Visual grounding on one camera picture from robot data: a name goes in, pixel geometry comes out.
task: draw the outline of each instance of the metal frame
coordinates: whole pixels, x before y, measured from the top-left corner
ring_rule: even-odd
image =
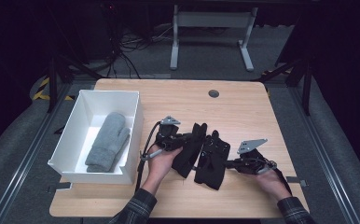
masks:
[[[189,12],[179,11],[178,5],[174,5],[173,12],[173,46],[171,57],[171,70],[177,69],[179,54],[179,27],[230,27],[244,28],[246,30],[243,40],[239,40],[239,48],[242,53],[246,70],[254,71],[247,43],[252,33],[253,25],[256,19],[257,7],[253,7],[251,12]]]

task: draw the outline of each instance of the gray carpet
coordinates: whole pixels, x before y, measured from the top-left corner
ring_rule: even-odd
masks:
[[[169,69],[172,42],[170,39],[126,53],[137,68],[142,78],[171,79],[214,79],[247,81],[257,78],[265,70],[274,68],[275,61],[288,38],[292,27],[255,28],[248,45],[255,71],[246,72],[242,56],[236,41],[242,39],[243,32],[229,29],[223,34],[212,34],[205,30],[186,30],[180,36],[179,63],[176,71]],[[114,63],[116,74],[120,78],[129,78],[130,68],[118,58]],[[295,89],[284,85],[285,75],[266,83],[270,91],[270,101],[279,122],[284,140],[295,165],[298,177],[308,182],[304,194],[313,218],[318,223],[347,223],[338,195],[332,188],[332,180],[327,178],[324,165],[319,161],[316,141],[311,137],[307,122],[323,143],[324,149],[335,167],[349,201],[352,203],[360,223],[360,163],[353,149],[338,125],[335,117],[325,103],[317,84],[313,81],[311,92],[311,116],[305,117],[299,111],[299,93],[302,83]],[[31,95],[42,79],[36,81]],[[67,95],[78,95],[79,90],[88,90],[94,80],[88,76],[76,76],[75,81],[66,91]],[[60,176],[47,166],[60,136],[54,132],[67,121],[75,101],[63,101],[52,118],[43,141],[31,158],[30,169],[22,180],[16,197],[8,203],[8,209],[1,216],[2,223],[79,223],[75,217],[57,218],[49,214],[53,194],[48,186],[59,181]],[[47,119],[48,101],[35,100],[7,128],[0,138],[0,200],[6,193],[7,186],[22,163],[25,154],[34,144],[35,135],[41,124]],[[108,218],[84,218],[84,223],[106,223]],[[262,223],[284,223],[281,219],[264,219]]]

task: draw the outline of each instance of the sleeve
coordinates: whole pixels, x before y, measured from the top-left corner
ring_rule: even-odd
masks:
[[[138,189],[125,207],[117,213],[110,224],[147,223],[157,199],[145,189]]]
[[[286,224],[314,224],[312,216],[305,210],[297,197],[280,200],[277,203]]]

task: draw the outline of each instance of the gray mitten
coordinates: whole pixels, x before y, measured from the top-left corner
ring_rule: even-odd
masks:
[[[130,133],[130,129],[124,126],[123,115],[117,112],[107,115],[85,160],[88,173],[106,173],[110,170],[114,158],[122,149]]]

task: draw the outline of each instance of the wooden table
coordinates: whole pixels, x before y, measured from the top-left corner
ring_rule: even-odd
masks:
[[[231,144],[229,160],[241,141],[267,138],[258,151],[276,161],[284,176],[297,176],[263,84],[239,81],[100,79],[95,90],[139,91],[145,116],[140,149],[154,124],[168,115],[181,121],[179,133],[190,133],[195,122],[218,130]],[[210,90],[219,96],[209,96]],[[148,167],[145,165],[142,183]],[[220,190],[194,182],[171,170],[162,181],[152,217],[280,217],[276,203],[254,180],[227,170]],[[301,186],[290,184],[294,196],[308,209]],[[50,213],[55,217],[111,217],[134,193],[133,186],[73,184],[55,193]]]

